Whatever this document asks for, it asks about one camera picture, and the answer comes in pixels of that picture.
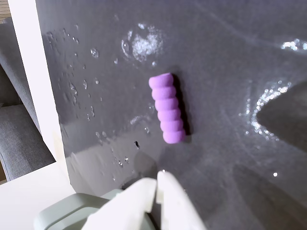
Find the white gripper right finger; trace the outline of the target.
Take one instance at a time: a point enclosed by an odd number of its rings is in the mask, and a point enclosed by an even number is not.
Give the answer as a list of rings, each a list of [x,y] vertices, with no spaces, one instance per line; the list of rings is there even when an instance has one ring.
[[[157,174],[156,203],[161,205],[162,230],[205,230],[196,208],[173,174]]]

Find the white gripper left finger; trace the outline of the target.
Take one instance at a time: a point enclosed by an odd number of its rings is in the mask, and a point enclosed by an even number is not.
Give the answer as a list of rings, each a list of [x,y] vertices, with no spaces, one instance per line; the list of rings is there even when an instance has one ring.
[[[85,230],[140,230],[144,216],[152,211],[156,180],[142,178],[91,214]]]

